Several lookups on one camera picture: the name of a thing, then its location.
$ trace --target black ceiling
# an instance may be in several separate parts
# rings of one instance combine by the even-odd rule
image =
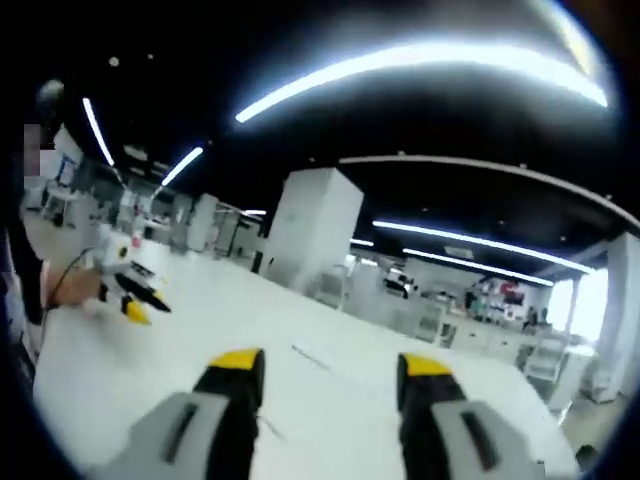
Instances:
[[[616,89],[608,109],[553,88],[478,67],[391,69],[306,92],[246,124],[241,109],[318,68],[391,45],[455,37],[513,41],[575,64],[527,2],[240,2],[171,26],[118,29],[100,42],[59,40],[55,72],[66,85],[65,122],[87,156],[104,161],[81,98],[94,105],[123,172],[175,165],[204,154],[172,184],[241,208],[273,212],[288,172],[341,158],[398,152],[518,166],[612,195],[640,217],[637,132],[639,64],[632,22],[605,2],[569,2],[609,61]],[[110,64],[116,57],[118,66]],[[136,160],[124,145],[144,149]],[[547,184],[505,173],[436,164],[338,167],[365,193],[357,235],[380,236],[376,218],[453,229],[569,256],[628,225],[609,210]],[[386,235],[381,248],[436,249]],[[477,261],[523,273],[537,261],[479,253]]]

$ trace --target white pillar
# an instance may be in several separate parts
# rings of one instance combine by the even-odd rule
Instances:
[[[202,194],[196,203],[191,223],[187,229],[187,244],[191,250],[196,252],[204,250],[209,231],[213,226],[213,214],[217,205],[218,199],[206,193]]]
[[[569,304],[569,317],[567,318],[567,323],[564,326],[564,331],[566,333],[571,332],[571,324],[573,323],[573,316],[576,313],[576,304],[578,303],[578,285],[580,285],[580,280],[579,279],[573,280],[573,290],[571,291],[571,303]]]
[[[611,369],[605,399],[619,391],[633,390],[638,380],[640,357],[640,240],[624,233],[611,242],[608,251],[609,289],[604,322],[597,350]]]
[[[292,172],[269,232],[261,273],[309,293],[321,271],[344,264],[363,198],[335,168]]]

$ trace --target workbench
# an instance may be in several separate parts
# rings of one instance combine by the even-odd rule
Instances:
[[[149,310],[151,327],[106,306],[92,317],[58,309],[47,320],[34,397],[83,472],[124,448],[129,427],[163,398],[190,391],[213,357],[259,346],[267,367],[253,479],[404,478],[399,352],[448,365],[468,398],[487,402],[528,440],[548,474],[577,474],[555,418],[513,366],[371,325],[226,261],[150,241],[134,255],[167,279],[171,314]]]

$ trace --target ceiling light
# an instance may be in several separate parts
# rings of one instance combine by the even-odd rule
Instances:
[[[141,162],[146,162],[149,159],[147,152],[141,148],[136,148],[133,145],[125,145],[123,150],[127,155],[135,158],[136,160],[140,160]]]
[[[354,245],[364,245],[365,247],[373,247],[373,242],[369,240],[358,240],[357,238],[352,238],[351,243]]]
[[[603,91],[569,65],[526,48],[429,42],[389,48],[335,63],[269,93],[236,115],[244,123],[270,107],[299,93],[351,75],[384,68],[442,63],[467,63],[496,67],[573,91],[606,107]]]
[[[435,255],[433,253],[420,252],[418,250],[411,250],[410,248],[405,248],[402,251],[410,255],[431,258],[433,260],[440,260],[441,262],[455,263],[457,265],[464,265],[465,267],[477,268],[478,270],[484,270],[487,272],[493,272],[500,275],[506,275],[507,277],[519,278],[520,280],[526,280],[528,282],[538,283],[540,285],[545,285],[547,287],[553,286],[553,282],[550,282],[549,280],[544,280],[543,278],[532,277],[530,275],[524,275],[522,273],[511,272],[509,270],[504,270],[502,268],[490,267],[488,265],[482,265],[481,263],[469,262],[467,260],[460,260],[459,258],[445,257],[443,255]]]
[[[200,147],[196,147],[193,150],[191,150],[186,155],[186,157],[184,157],[182,160],[180,160],[180,163],[178,163],[178,165],[173,167],[173,170],[171,170],[169,172],[169,174],[164,178],[164,180],[162,180],[162,186],[166,187],[167,185],[169,185],[169,182],[171,182],[171,180],[176,178],[176,176],[182,170],[184,170],[187,165],[189,165],[193,160],[195,160],[201,153],[202,153],[202,148],[200,148]]]
[[[433,235],[436,237],[451,238],[453,240],[461,240],[463,242],[470,242],[470,243],[476,243],[478,245],[485,245],[487,247],[499,248],[501,250],[507,250],[509,252],[514,252],[514,253],[519,253],[521,255],[527,255],[529,257],[539,258],[540,260],[546,260],[547,262],[564,265],[565,267],[573,268],[574,270],[579,270],[584,273],[592,273],[595,271],[593,268],[581,265],[576,262],[572,262],[570,260],[565,260],[564,258],[556,257],[554,255],[538,252],[536,250],[531,250],[529,248],[509,245],[508,243],[494,242],[492,240],[486,240],[484,238],[471,237],[469,235],[462,235],[462,234],[453,233],[453,232],[445,232],[443,230],[434,230],[432,228],[415,227],[412,225],[401,225],[398,223],[375,221],[373,222],[373,225],[380,228],[391,228],[394,230],[403,230],[405,232],[415,232],[415,233],[421,233],[423,235]]]
[[[98,127],[98,121],[96,120],[96,116],[93,113],[93,108],[91,107],[91,101],[88,98],[82,99],[82,104],[84,105],[84,111],[87,114],[87,118],[89,119],[89,124],[91,125],[91,129],[93,130],[93,135],[96,137],[98,141],[98,145],[100,145],[100,150],[102,150],[102,154],[104,158],[107,159],[109,165],[113,167],[113,158],[107,149],[107,144],[104,143],[104,138],[102,138],[102,133],[100,133],[100,127]]]

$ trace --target red object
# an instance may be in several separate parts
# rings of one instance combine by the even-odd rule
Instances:
[[[517,288],[517,285],[513,282],[504,282],[500,286],[500,293],[503,295],[507,295],[508,293],[512,293]]]

